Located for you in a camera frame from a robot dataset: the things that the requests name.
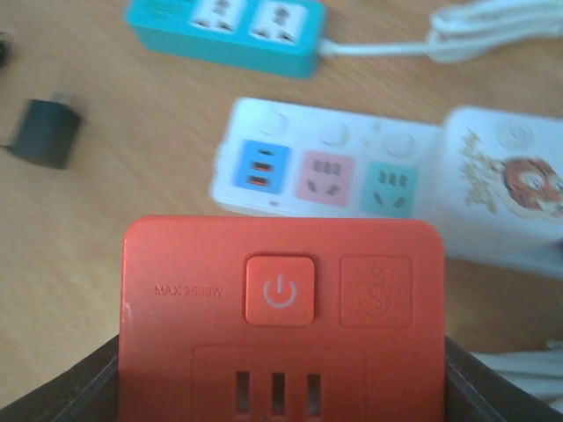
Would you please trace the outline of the long white multicolour power strip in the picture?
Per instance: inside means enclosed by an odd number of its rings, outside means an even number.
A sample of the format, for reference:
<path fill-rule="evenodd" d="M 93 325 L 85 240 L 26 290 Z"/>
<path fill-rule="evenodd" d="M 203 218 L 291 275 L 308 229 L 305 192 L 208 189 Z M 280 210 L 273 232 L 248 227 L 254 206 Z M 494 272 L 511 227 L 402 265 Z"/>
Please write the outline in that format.
<path fill-rule="evenodd" d="M 210 195 L 243 215 L 420 219 L 440 133 L 428 123 L 239 98 Z"/>

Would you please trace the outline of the red cube adapter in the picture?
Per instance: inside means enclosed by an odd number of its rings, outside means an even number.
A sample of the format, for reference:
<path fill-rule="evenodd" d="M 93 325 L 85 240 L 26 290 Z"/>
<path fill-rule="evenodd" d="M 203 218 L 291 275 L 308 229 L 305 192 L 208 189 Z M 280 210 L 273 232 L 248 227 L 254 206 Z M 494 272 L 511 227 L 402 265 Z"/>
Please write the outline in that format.
<path fill-rule="evenodd" d="M 415 220 L 148 216 L 121 421 L 442 421 L 444 252 Z"/>

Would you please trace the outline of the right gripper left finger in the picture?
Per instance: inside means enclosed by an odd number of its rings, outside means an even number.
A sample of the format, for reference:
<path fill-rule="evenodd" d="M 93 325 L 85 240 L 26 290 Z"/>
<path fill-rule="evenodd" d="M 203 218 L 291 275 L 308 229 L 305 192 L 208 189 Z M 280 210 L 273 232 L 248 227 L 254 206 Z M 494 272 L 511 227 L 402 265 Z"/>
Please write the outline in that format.
<path fill-rule="evenodd" d="M 115 336 L 56 378 L 6 405 L 1 420 L 116 421 L 118 353 Z"/>

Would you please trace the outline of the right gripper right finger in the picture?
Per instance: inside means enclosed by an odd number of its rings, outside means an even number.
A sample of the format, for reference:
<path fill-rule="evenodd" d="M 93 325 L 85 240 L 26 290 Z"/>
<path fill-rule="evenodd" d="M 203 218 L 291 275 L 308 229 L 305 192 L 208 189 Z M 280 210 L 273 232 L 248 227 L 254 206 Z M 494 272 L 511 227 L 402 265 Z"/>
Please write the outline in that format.
<path fill-rule="evenodd" d="M 445 419 L 556 422 L 562 414 L 504 380 L 451 338 L 445 339 Z"/>

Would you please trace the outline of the white cube adapter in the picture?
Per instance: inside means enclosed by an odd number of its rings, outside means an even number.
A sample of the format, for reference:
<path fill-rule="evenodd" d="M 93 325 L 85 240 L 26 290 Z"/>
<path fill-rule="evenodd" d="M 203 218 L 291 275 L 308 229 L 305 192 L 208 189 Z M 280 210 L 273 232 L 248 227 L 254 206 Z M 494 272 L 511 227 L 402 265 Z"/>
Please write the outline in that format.
<path fill-rule="evenodd" d="M 458 107 L 426 192 L 448 256 L 561 278 L 560 117 Z"/>

